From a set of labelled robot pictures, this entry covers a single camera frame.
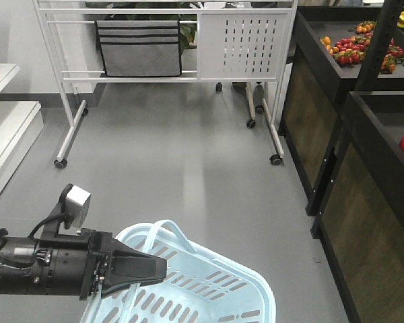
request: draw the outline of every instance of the white metal rack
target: white metal rack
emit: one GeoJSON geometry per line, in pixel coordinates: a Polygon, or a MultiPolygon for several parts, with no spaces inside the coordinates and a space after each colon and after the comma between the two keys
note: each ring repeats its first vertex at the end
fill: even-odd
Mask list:
{"type": "MultiPolygon", "coordinates": [[[[116,0],[120,2],[175,2],[177,0],[116,0]]],[[[246,82],[246,95],[250,106],[249,128],[254,126],[255,107],[251,82],[274,82],[276,84],[273,109],[269,109],[263,99],[265,115],[269,123],[277,153],[271,157],[272,164],[281,163],[284,155],[274,125],[278,110],[280,88],[283,81],[285,63],[288,55],[290,37],[294,23],[298,0],[280,0],[276,3],[287,4],[284,7],[252,8],[251,2],[239,2],[234,8],[209,9],[129,9],[129,8],[88,8],[85,2],[104,2],[86,0],[33,0],[40,29],[44,36],[46,49],[53,66],[55,79],[63,100],[69,122],[67,136],[59,150],[55,165],[64,168],[65,155],[75,130],[88,110],[83,100],[73,115],[67,99],[65,84],[70,83],[157,83],[157,82],[246,82]],[[181,21],[182,24],[197,24],[197,68],[182,71],[180,77],[101,77],[103,71],[68,70],[60,59],[60,40],[55,29],[59,24],[91,24],[94,20],[69,20],[68,15],[109,15],[109,14],[191,14],[196,21],[181,21]]]]}
{"type": "MultiPolygon", "coordinates": [[[[0,91],[17,75],[16,64],[0,64],[0,91]]],[[[40,104],[0,101],[0,192],[43,127],[40,104]]]]}

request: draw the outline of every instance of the caster wheel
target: caster wheel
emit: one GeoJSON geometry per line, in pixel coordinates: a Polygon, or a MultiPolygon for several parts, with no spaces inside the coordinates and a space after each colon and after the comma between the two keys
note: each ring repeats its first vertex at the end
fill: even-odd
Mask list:
{"type": "Polygon", "coordinates": [[[255,111],[257,114],[263,114],[263,105],[257,106],[255,111]]]}
{"type": "Polygon", "coordinates": [[[67,166],[67,160],[66,159],[62,159],[61,161],[55,160],[54,161],[54,165],[57,168],[65,168],[67,166]]]}
{"type": "Polygon", "coordinates": [[[271,165],[276,166],[283,162],[281,157],[278,154],[272,155],[269,160],[271,161],[271,165]]]}
{"type": "Polygon", "coordinates": [[[256,125],[256,121],[254,121],[253,119],[250,119],[249,121],[247,121],[246,125],[247,125],[247,128],[253,129],[256,125]]]}

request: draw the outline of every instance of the basket handle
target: basket handle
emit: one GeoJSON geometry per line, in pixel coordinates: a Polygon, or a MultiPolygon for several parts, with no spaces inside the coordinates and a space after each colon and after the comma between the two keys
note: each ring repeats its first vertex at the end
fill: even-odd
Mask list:
{"type": "MultiPolygon", "coordinates": [[[[155,222],[151,226],[145,239],[145,243],[143,244],[141,250],[142,252],[149,253],[149,251],[153,248],[154,240],[156,239],[157,233],[163,225],[168,225],[168,227],[178,238],[180,245],[186,248],[188,252],[192,254],[196,253],[196,249],[193,248],[187,237],[183,234],[177,224],[172,220],[160,220],[155,222]]],[[[127,290],[126,302],[123,304],[123,309],[121,311],[121,316],[118,320],[118,323],[126,323],[130,320],[131,310],[133,308],[133,304],[135,303],[137,290],[139,289],[140,285],[140,283],[132,284],[127,290]]]]}
{"type": "Polygon", "coordinates": [[[189,242],[189,239],[187,239],[187,237],[184,235],[181,229],[172,220],[160,220],[153,224],[151,229],[149,229],[148,231],[147,238],[142,248],[142,252],[148,253],[151,250],[151,248],[153,248],[153,243],[154,240],[156,239],[157,233],[159,232],[160,228],[164,225],[168,225],[170,231],[172,231],[175,234],[182,247],[184,247],[191,254],[196,253],[196,249],[193,248],[193,246],[189,242]]]}

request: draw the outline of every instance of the black display shelf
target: black display shelf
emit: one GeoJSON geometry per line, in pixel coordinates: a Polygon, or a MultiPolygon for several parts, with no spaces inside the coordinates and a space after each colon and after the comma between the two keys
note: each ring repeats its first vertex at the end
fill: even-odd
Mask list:
{"type": "Polygon", "coordinates": [[[350,92],[312,228],[352,323],[404,323],[404,91],[350,92]]]}
{"type": "MultiPolygon", "coordinates": [[[[377,20],[378,7],[299,7],[294,36],[326,96],[332,103],[343,103],[353,91],[360,71],[359,65],[339,66],[320,42],[329,36],[333,43],[341,38],[357,36],[348,30],[365,20],[377,20]]],[[[404,32],[397,28],[394,39],[404,47],[404,32]]],[[[373,90],[404,90],[404,65],[397,65],[393,74],[380,74],[373,90]]]]}

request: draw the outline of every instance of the plastic shopping basket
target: plastic shopping basket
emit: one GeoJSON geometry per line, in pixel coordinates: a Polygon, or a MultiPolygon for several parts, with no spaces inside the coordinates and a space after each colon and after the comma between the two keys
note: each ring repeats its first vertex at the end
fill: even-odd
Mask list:
{"type": "Polygon", "coordinates": [[[104,299],[97,293],[81,323],[275,323],[274,296],[264,278],[188,241],[174,222],[133,225],[117,239],[167,259],[167,276],[163,283],[134,284],[104,299]]]}

